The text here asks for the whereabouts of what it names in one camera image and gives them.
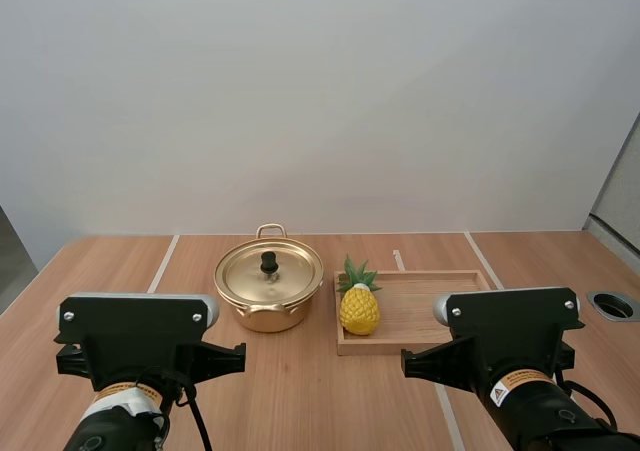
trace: warning label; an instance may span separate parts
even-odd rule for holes
[[[491,400],[500,407],[505,398],[511,391],[521,384],[530,383],[531,381],[547,381],[553,383],[553,380],[546,374],[536,371],[535,369],[519,369],[504,376],[491,390]]]
[[[116,393],[119,393],[120,391],[125,391],[127,389],[133,388],[134,384],[135,383],[129,382],[107,386],[96,395],[93,402],[95,403],[96,401],[100,401],[102,398],[106,398],[107,396],[112,396]],[[162,403],[162,396],[160,395],[160,393],[158,393],[155,389],[150,388],[149,386],[145,386],[144,384],[138,384],[138,389],[140,389],[140,391],[142,391],[148,398],[150,398],[151,401],[156,404],[156,406],[160,407],[160,404]]]

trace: yellow pineapple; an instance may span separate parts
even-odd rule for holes
[[[367,261],[356,269],[347,256],[344,270],[347,283],[340,287],[340,292],[346,291],[340,304],[340,324],[353,334],[367,335],[375,331],[380,321],[378,302],[372,291],[380,289],[373,284],[377,271],[365,272]]]

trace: pot handle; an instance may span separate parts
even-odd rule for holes
[[[276,313],[286,313],[293,314],[300,306],[294,306],[293,308],[285,308],[282,304],[269,304],[269,305],[259,305],[254,304],[252,306],[247,306],[246,308],[236,308],[236,311],[240,313],[240,316],[243,318],[248,318],[253,313],[257,313],[258,311],[275,311]]]
[[[285,313],[287,311],[281,304],[251,304],[246,308],[236,309],[238,310],[238,313],[240,313],[240,316],[244,316],[245,318],[248,318],[253,313],[257,313],[258,311],[275,311],[276,313]]]
[[[280,232],[282,233],[283,238],[287,237],[287,232],[284,230],[284,226],[282,226],[281,224],[271,223],[271,224],[263,224],[258,228],[258,230],[256,231],[256,239],[260,239],[262,235],[262,231],[264,231],[265,229],[273,229],[273,228],[279,229]]]

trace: cable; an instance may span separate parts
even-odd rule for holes
[[[609,420],[609,423],[605,422],[605,424],[607,424],[608,427],[610,427],[614,432],[618,431],[618,423],[616,422],[616,418],[613,415],[613,411],[611,411],[611,408],[609,408],[609,406],[607,406],[607,404],[596,393],[588,390],[575,381],[564,381],[562,383],[562,386],[565,392],[569,390],[569,393],[567,394],[571,395],[570,391],[576,391],[577,393],[582,394],[584,397],[590,399],[596,405],[598,405],[598,407],[604,412],[604,414],[607,416],[607,419]]]
[[[204,424],[204,420],[202,419],[202,414],[200,414],[200,409],[196,403],[196,395],[198,394],[195,385],[191,382],[191,380],[185,376],[184,374],[178,371],[171,371],[169,369],[162,368],[160,366],[149,366],[145,368],[137,377],[134,386],[138,387],[140,384],[140,380],[145,374],[156,374],[164,379],[168,379],[180,385],[184,390],[184,394],[186,396],[186,401],[182,403],[176,403],[178,407],[183,407],[189,404],[189,408],[191,409],[191,413],[193,414],[193,419],[196,422],[196,426],[198,427],[198,431],[200,432],[200,438],[202,439],[202,444],[204,445],[205,451],[213,451],[211,447],[211,441],[209,440],[209,433],[207,432],[207,427]],[[169,416],[164,413],[163,417],[166,416],[167,429],[166,435],[169,434]]]

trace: white wall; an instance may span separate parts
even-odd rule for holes
[[[84,233],[577,229],[637,0],[0,0],[0,203]]]

